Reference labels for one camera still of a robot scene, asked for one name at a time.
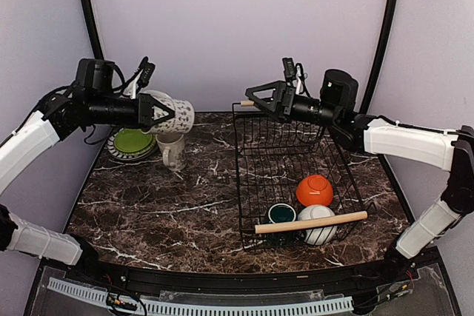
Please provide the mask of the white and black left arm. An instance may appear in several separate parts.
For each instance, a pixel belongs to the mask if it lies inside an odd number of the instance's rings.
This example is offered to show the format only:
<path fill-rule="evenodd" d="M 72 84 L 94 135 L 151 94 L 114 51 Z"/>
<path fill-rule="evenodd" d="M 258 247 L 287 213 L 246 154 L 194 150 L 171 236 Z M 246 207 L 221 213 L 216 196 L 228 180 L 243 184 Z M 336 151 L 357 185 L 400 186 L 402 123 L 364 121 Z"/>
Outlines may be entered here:
<path fill-rule="evenodd" d="M 33 106 L 22 123 L 1 143 L 1 193 L 21 192 L 21 183 L 32 178 L 39 183 L 43 169 L 46 181 L 26 192 L 35 196 L 48 193 L 47 206 L 59 199 L 65 210 L 71 193 L 67 178 L 60 170 L 72 172 L 71 158 L 62 163 L 52 151 L 76 131 L 100 125 L 130 129 L 152 129 L 171 121 L 177 111 L 163 100 L 144 93 L 155 70 L 143 58 L 131 78 L 123 77 L 113 61 L 83 58 L 76 77 L 69 84 L 46 93 Z M 1 205 L 1 250 L 18 252 L 33 258 L 53 260 L 75 266 L 88 283 L 104 278 L 104 266 L 94 259 L 95 250 L 83 238 L 52 229 L 45 218 L 27 218 Z"/>

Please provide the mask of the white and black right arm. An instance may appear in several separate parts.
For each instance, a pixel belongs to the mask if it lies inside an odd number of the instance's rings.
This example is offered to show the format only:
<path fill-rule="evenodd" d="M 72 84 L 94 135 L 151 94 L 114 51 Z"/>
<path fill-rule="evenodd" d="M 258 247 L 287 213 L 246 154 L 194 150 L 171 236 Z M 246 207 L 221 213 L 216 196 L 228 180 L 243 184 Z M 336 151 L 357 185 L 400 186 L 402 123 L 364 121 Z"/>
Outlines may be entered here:
<path fill-rule="evenodd" d="M 403 158 L 450 174 L 433 205 L 401 233 L 380 262 L 378 276 L 393 282 L 405 272 L 407 260 L 473 213 L 473 128 L 417 127 L 383 115 L 356 112 L 358 82 L 342 70 L 325 72 L 318 98 L 300 95 L 293 86 L 295 72 L 289 75 L 285 81 L 248 88 L 245 95 L 276 121 L 301 121 L 327 128 L 345 150 Z"/>

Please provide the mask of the white mug with grey pattern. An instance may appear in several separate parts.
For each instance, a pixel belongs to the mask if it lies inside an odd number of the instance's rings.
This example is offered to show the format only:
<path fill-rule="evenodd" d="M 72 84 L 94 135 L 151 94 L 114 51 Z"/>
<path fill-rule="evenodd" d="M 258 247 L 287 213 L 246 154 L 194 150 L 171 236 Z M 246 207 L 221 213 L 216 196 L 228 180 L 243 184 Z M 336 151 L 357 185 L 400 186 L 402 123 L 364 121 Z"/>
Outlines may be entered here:
<path fill-rule="evenodd" d="M 172 172 L 183 170 L 185 161 L 185 140 L 183 134 L 156 134 L 163 164 Z"/>

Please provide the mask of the white cup with black characters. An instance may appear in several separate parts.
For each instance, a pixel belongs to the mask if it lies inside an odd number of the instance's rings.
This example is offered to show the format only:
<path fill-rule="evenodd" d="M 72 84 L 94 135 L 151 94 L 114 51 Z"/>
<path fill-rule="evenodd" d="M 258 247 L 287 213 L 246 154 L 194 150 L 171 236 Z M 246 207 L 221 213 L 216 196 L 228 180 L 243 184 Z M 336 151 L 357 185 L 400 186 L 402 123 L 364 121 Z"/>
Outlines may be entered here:
<path fill-rule="evenodd" d="M 150 127 L 141 128 L 145 134 L 186 134 L 195 121 L 195 111 L 189 101 L 171 98 L 158 90 L 145 90 L 161 106 L 153 105 L 153 120 L 159 121 Z"/>

